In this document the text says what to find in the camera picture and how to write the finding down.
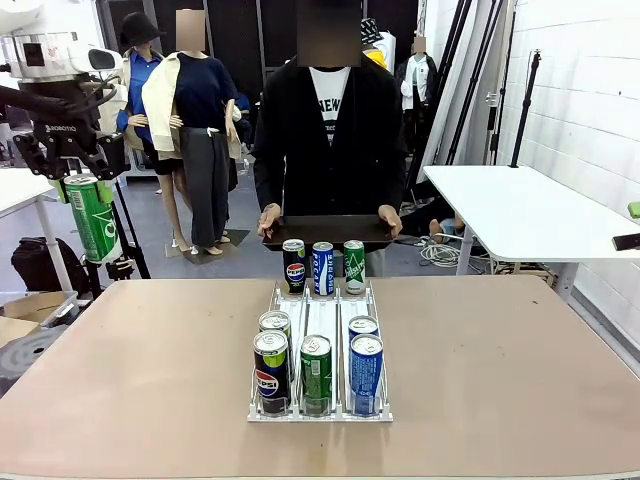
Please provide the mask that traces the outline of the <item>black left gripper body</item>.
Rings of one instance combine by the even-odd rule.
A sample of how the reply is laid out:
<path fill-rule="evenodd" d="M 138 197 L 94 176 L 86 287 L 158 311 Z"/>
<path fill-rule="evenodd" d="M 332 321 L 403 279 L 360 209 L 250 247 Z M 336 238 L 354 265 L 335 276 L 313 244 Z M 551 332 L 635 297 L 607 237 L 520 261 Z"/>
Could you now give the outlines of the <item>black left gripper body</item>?
<path fill-rule="evenodd" d="M 29 85 L 38 110 L 30 113 L 35 137 L 57 157 L 81 157 L 98 153 L 98 110 L 90 109 L 98 94 L 91 95 L 92 78 L 74 78 Z"/>

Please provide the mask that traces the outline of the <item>person's right hand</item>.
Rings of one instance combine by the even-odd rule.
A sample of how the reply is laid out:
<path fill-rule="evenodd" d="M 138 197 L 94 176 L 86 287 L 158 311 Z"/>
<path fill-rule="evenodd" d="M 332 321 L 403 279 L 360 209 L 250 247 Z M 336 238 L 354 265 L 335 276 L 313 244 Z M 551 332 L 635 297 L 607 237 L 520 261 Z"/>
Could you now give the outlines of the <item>person's right hand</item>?
<path fill-rule="evenodd" d="M 280 217 L 281 207 L 278 204 L 271 203 L 267 205 L 258 220 L 258 235 L 270 238 L 273 234 L 273 227 L 279 222 Z"/>

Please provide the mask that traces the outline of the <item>person's left hand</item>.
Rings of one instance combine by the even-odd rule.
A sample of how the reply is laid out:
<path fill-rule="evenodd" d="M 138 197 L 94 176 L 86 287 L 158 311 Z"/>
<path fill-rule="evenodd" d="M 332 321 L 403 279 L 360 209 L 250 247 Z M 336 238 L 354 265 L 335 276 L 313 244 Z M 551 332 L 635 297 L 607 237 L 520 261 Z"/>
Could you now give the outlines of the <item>person's left hand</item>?
<path fill-rule="evenodd" d="M 378 216 L 382 222 L 388 225 L 390 238 L 395 240 L 403 228 L 401 218 L 396 209 L 391 205 L 381 205 L 378 208 Z"/>

